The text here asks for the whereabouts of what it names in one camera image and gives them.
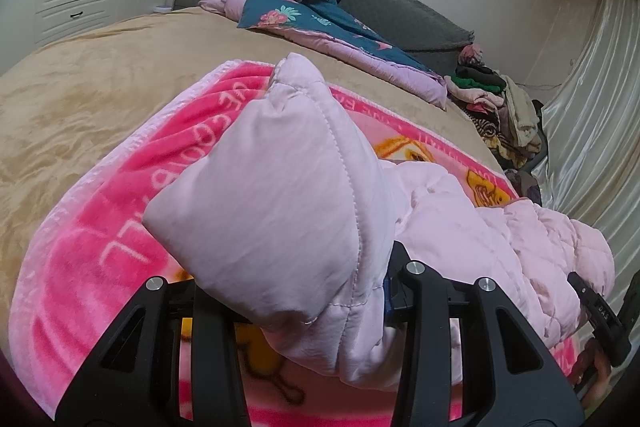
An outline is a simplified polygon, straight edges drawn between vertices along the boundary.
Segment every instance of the small container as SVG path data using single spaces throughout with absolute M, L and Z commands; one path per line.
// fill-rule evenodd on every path
M 154 6 L 154 13 L 169 13 L 171 11 L 171 7 L 166 4 L 162 4 L 159 6 Z

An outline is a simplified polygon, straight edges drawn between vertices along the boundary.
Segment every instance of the metal screw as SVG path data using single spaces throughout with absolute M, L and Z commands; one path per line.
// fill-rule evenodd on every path
M 159 290 L 162 285 L 164 284 L 164 281 L 162 280 L 162 277 L 151 277 L 151 279 L 148 279 L 146 281 L 145 287 L 147 290 L 151 290 L 152 292 Z
M 495 281 L 489 277 L 482 277 L 482 279 L 478 281 L 478 286 L 480 286 L 481 290 L 492 292 L 495 290 Z
M 420 263 L 419 261 L 411 261 L 410 263 L 406 264 L 406 270 L 407 272 L 414 275 L 420 275 L 422 272 L 424 272 L 424 264 Z

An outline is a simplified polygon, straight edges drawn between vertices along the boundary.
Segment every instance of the hand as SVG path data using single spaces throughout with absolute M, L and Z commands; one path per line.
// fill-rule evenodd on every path
M 571 385 L 576 385 L 582 380 L 582 375 L 592 362 L 598 376 L 596 382 L 594 382 L 582 399 L 583 409 L 588 409 L 602 400 L 607 393 L 607 388 L 611 381 L 611 363 L 609 362 L 609 357 L 605 355 L 602 347 L 600 347 L 600 343 L 596 339 L 591 339 L 587 342 L 583 352 L 578 355 L 578 360 L 575 362 L 571 374 L 567 377 Z

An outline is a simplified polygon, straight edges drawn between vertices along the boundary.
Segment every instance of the puffer jacket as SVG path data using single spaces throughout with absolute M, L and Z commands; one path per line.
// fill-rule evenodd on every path
M 476 208 L 437 164 L 378 160 L 297 54 L 210 154 L 150 202 L 143 223 L 278 352 L 374 389 L 394 389 L 401 372 L 404 336 L 383 324 L 394 240 L 448 279 L 494 279 L 548 347 L 580 325 L 567 274 L 605 296 L 614 279 L 599 231 L 529 200 Z M 457 383 L 455 321 L 451 336 Z

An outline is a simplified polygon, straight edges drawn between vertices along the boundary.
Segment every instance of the tan blanket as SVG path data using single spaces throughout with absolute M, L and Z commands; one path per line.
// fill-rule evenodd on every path
M 427 127 L 485 166 L 473 124 L 367 73 L 199 8 L 142 16 L 54 42 L 0 77 L 0 348 L 34 230 L 85 172 L 151 115 L 231 58 L 308 57 L 325 79 Z

